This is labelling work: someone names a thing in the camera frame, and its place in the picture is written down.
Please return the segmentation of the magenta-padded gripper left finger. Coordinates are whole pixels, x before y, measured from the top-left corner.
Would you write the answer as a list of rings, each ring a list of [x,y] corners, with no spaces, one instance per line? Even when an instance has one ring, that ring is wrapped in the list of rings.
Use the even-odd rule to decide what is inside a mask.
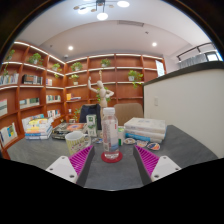
[[[47,168],[47,171],[79,186],[84,186],[94,155],[94,146],[90,145],[70,157],[60,156]]]

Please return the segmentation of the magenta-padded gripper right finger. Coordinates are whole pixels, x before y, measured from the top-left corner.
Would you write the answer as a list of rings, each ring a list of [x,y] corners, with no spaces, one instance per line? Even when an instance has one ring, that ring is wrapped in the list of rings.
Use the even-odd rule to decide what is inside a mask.
[[[137,145],[134,146],[133,155],[144,185],[180,170],[180,167],[168,156],[159,157]]]

